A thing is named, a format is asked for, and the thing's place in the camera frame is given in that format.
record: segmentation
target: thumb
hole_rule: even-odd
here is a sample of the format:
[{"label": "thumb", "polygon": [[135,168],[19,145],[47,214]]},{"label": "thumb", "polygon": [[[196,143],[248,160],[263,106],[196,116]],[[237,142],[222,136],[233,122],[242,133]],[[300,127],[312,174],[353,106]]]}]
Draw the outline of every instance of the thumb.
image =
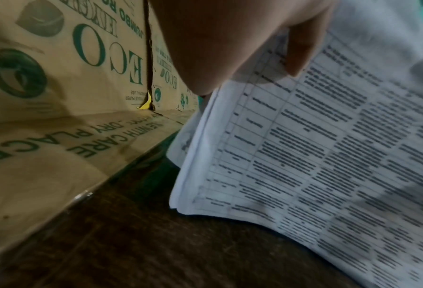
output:
[{"label": "thumb", "polygon": [[289,75],[298,76],[310,61],[325,36],[333,8],[334,5],[330,5],[315,17],[290,27],[286,56],[286,71]]}]

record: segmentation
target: white paper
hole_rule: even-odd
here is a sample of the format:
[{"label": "white paper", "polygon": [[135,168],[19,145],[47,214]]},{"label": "white paper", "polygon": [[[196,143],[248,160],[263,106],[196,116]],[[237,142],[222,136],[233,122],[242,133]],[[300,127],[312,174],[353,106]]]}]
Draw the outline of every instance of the white paper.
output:
[{"label": "white paper", "polygon": [[365,287],[423,288],[422,81],[392,78],[410,83],[423,51],[390,74],[328,33],[293,79],[285,47],[269,41],[246,80],[212,96],[177,210],[271,228]]}]

